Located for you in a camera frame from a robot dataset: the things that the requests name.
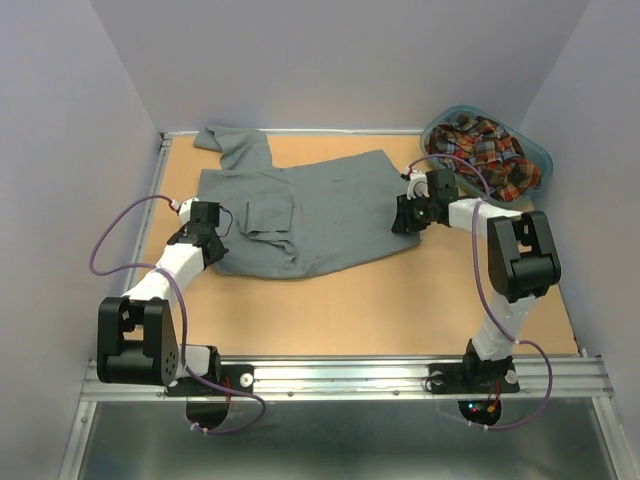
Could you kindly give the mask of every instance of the plaid fabric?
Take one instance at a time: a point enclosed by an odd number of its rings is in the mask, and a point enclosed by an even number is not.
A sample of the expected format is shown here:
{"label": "plaid fabric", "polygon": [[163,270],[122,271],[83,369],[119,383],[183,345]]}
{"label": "plaid fabric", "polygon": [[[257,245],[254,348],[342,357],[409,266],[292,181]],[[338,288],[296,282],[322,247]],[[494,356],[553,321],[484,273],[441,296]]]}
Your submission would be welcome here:
{"label": "plaid fabric", "polygon": [[[512,202],[528,188],[540,187],[540,169],[525,158],[520,142],[488,118],[460,115],[455,121],[441,123],[431,131],[425,147],[429,154],[447,153],[475,166],[496,200]],[[469,167],[450,159],[440,162],[483,190]]]}

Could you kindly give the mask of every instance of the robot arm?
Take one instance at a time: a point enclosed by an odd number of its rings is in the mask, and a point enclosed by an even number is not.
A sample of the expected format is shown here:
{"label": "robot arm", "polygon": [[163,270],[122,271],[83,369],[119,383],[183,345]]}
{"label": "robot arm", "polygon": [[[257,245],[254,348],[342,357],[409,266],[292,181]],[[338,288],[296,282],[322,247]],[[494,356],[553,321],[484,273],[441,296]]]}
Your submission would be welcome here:
{"label": "robot arm", "polygon": [[[409,181],[409,187],[406,195],[396,199],[393,233],[419,232],[431,223],[470,232],[474,207],[481,203],[477,233],[487,239],[489,278],[494,290],[490,308],[500,324],[517,338],[536,299],[560,280],[560,262],[546,215],[538,211],[514,212],[476,198],[460,198],[455,175],[449,169],[426,174],[408,171],[403,178]],[[513,343],[487,316],[469,341],[462,363],[438,368],[442,376],[440,382],[433,384],[432,392],[482,391],[513,370],[512,352]],[[511,388],[517,391],[517,384]]]}
{"label": "robot arm", "polygon": [[[228,250],[216,233],[220,205],[190,199],[180,205],[182,227],[171,236],[156,267],[168,271],[181,291]],[[168,280],[152,270],[121,297],[107,297],[98,309],[97,371],[105,383],[169,386],[187,376],[171,318],[176,298]],[[124,334],[142,328],[142,340]],[[192,370],[217,376],[219,356],[214,347],[186,347]]]}

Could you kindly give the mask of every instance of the lavender wall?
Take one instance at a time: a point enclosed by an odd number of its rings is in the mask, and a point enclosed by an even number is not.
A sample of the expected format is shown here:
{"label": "lavender wall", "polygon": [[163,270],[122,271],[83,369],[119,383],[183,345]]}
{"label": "lavender wall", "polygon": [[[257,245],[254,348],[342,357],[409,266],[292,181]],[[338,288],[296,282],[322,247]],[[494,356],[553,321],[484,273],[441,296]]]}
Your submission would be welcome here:
{"label": "lavender wall", "polygon": [[522,131],[554,158],[539,202],[563,262],[579,342],[602,354],[640,455],[640,3],[593,0],[533,101]]}
{"label": "lavender wall", "polygon": [[[158,135],[89,2],[4,2],[0,15],[0,465],[57,478],[96,309],[116,283],[87,257],[147,192]],[[104,249],[130,258],[139,219]]]}
{"label": "lavender wall", "polygon": [[92,0],[161,131],[517,125],[588,0]]}

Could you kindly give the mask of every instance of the screw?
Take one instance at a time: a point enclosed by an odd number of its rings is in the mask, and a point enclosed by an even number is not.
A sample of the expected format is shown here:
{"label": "screw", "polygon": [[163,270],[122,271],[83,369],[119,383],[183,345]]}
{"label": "screw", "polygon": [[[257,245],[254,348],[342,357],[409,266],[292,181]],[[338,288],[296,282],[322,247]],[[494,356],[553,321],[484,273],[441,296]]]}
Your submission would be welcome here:
{"label": "screw", "polygon": [[253,375],[251,375],[250,373],[243,373],[242,375],[240,375],[240,385],[244,388],[253,385]]}
{"label": "screw", "polygon": [[429,378],[431,383],[437,387],[444,385],[444,374],[438,370],[433,372]]}
{"label": "screw", "polygon": [[504,379],[506,380],[507,383],[510,383],[511,385],[515,385],[516,383],[518,383],[518,374],[516,373],[515,370],[509,370],[507,371],[507,374],[504,376]]}

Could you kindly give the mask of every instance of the blue plastic basket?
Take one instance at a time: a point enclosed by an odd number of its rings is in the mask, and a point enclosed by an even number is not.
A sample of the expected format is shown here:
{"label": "blue plastic basket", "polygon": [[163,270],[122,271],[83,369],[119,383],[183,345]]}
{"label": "blue plastic basket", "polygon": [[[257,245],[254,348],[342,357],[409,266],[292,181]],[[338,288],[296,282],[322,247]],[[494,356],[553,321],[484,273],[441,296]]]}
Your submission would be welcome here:
{"label": "blue plastic basket", "polygon": [[[435,126],[438,125],[439,123],[455,120],[461,114],[468,114],[474,117],[480,115],[486,118],[490,118],[491,120],[503,125],[511,135],[513,135],[518,139],[518,141],[520,142],[520,145],[524,149],[524,153],[527,159],[533,162],[540,169],[540,173],[541,173],[540,187],[542,187],[542,185],[544,185],[547,182],[547,180],[549,180],[549,178],[551,177],[551,174],[553,173],[553,161],[551,160],[551,157],[549,156],[549,154],[544,148],[542,148],[540,145],[536,143],[533,143],[527,137],[517,132],[513,128],[510,128],[508,125],[505,125],[499,120],[493,118],[491,115],[487,115],[483,111],[478,110],[477,108],[474,108],[474,107],[470,107],[468,105],[458,105],[456,107],[451,107],[450,109],[448,109],[447,111],[439,115],[433,122],[429,124],[429,126],[424,130],[424,132],[422,132],[422,135],[420,136],[420,148],[424,152],[425,156],[429,155],[425,147],[425,142],[427,141],[429,135],[431,134],[431,130],[433,130]],[[429,165],[431,166],[431,168],[434,168],[434,169],[447,168],[445,165],[442,165],[436,158],[430,158],[427,160],[427,162],[429,162]],[[461,175],[456,174],[456,183],[458,184],[458,187],[460,187],[469,195],[474,195],[476,197],[484,196],[484,192],[482,190],[479,190],[474,185],[471,185]],[[497,207],[516,208],[522,205],[523,203],[530,201],[539,190],[540,188],[530,188],[527,191],[525,191],[520,197],[518,197],[517,200],[514,200],[513,202],[501,202],[494,198],[489,199],[488,202]]]}

